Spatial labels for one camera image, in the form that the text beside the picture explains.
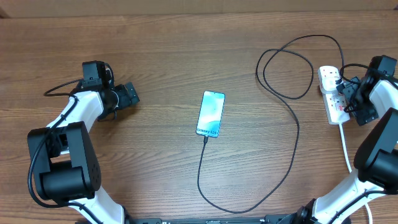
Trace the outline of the blue Samsung Galaxy phone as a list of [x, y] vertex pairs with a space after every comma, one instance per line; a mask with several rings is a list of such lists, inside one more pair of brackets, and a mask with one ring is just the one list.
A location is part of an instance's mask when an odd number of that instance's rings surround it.
[[196, 128], [198, 135], [211, 138], [219, 136], [224, 101], [224, 93], [204, 91]]

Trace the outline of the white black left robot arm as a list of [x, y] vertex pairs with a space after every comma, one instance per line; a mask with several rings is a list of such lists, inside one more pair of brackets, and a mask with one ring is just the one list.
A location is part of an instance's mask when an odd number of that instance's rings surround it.
[[90, 139], [97, 121], [134, 106], [139, 97], [131, 82], [115, 85], [111, 66], [102, 61], [82, 64], [83, 78], [66, 93], [68, 104], [44, 128], [27, 135], [30, 166], [27, 188], [45, 208], [70, 207], [87, 223], [134, 223], [126, 208], [101, 185], [101, 169]]

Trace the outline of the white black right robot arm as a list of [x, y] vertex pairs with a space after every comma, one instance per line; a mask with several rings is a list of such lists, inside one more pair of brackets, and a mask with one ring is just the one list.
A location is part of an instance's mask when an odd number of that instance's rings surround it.
[[328, 194], [312, 199], [281, 223], [350, 223], [349, 216], [375, 198], [397, 194], [397, 60], [375, 56], [365, 76], [340, 79], [334, 86], [321, 83], [332, 98], [344, 97], [342, 110], [360, 126], [379, 122], [358, 147], [354, 169]]

